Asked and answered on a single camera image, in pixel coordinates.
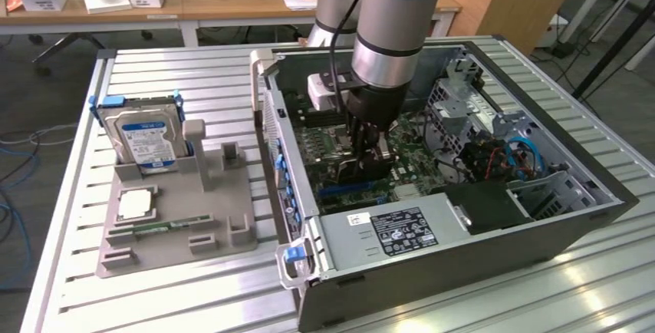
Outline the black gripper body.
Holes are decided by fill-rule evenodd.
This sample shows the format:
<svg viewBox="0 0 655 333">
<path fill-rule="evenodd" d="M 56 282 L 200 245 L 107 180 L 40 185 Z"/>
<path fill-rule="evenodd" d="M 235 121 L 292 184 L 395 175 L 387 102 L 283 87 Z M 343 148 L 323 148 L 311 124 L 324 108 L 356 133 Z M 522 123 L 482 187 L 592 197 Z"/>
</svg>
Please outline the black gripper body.
<svg viewBox="0 0 655 333">
<path fill-rule="evenodd" d="M 350 92 L 347 111 L 364 123 L 376 128 L 388 128 L 403 108 L 410 84 L 382 88 L 366 85 Z"/>
</svg>

